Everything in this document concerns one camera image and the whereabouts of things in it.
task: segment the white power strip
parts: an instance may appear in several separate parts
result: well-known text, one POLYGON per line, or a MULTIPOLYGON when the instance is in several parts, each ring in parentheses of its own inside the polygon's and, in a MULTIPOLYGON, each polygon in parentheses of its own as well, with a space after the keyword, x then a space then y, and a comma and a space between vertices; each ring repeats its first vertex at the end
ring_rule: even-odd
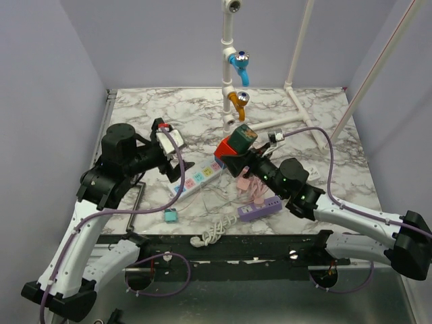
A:
MULTIPOLYGON (((201 187, 204 187, 209 182, 218 178, 221 175, 223 169, 217 164, 215 158, 208 159, 201 163, 195 164, 188 171, 186 171, 186 181, 184 182, 183 193, 180 195, 177 201, 181 201, 191 194, 199 191, 201 187)), ((172 184, 168 184, 168 189, 171 197, 174 197, 179 188, 180 180, 172 184)))

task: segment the purple power strip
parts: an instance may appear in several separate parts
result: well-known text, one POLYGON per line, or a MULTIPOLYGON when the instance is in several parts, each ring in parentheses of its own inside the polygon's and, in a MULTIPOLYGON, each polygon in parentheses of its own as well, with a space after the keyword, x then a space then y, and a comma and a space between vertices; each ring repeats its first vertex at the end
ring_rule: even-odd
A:
POLYGON ((278 196, 264 200, 262 207, 255 206, 254 203, 243 207, 238 207, 238 215, 242 221, 252 221, 253 219, 276 213, 282 209, 282 202, 278 196))

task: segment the power strip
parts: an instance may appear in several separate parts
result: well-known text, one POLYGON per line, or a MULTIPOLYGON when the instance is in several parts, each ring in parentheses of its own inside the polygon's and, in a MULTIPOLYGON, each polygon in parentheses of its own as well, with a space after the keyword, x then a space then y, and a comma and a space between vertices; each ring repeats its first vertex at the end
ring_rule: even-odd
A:
POLYGON ((278 196, 267 198, 264 200, 264 205, 256 206, 254 203, 238 207, 238 216, 242 221, 252 221, 253 219, 267 216, 276 213, 282 209, 282 202, 278 196))
MULTIPOLYGON (((208 159, 201 163, 195 164, 188 171, 186 171, 186 181, 184 182, 183 193, 177 201, 181 201, 191 194, 199 191, 209 182, 218 178, 223 169, 215 161, 215 158, 208 159)), ((180 180, 168 184, 169 194, 174 197, 180 189, 180 180)))

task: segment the teal plug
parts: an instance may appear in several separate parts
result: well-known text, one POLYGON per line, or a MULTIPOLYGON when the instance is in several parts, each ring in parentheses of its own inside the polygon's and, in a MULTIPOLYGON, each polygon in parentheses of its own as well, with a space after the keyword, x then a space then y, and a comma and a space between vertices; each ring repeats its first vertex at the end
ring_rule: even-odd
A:
POLYGON ((237 52, 229 57, 228 61, 234 66, 237 74, 242 79, 243 86, 249 86, 249 76, 246 71, 246 66, 249 64, 249 54, 245 51, 237 52))
POLYGON ((166 209, 165 210, 165 222, 166 223, 175 223, 176 221, 178 221, 177 210, 175 208, 166 209))

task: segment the pink plug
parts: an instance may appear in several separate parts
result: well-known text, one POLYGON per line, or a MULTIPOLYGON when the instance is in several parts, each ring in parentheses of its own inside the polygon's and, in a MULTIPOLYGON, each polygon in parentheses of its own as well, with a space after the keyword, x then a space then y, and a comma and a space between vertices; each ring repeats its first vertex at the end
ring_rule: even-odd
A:
POLYGON ((243 177, 239 177, 237 179, 237 189, 245 192, 245 191, 248 190, 249 185, 250 185, 250 180, 249 179, 245 179, 243 177))
POLYGON ((254 204, 255 204, 255 206, 257 206, 257 207, 262 207, 262 206, 264 206, 264 198, 261 196, 261 197, 258 197, 258 198, 255 198, 254 199, 254 204))

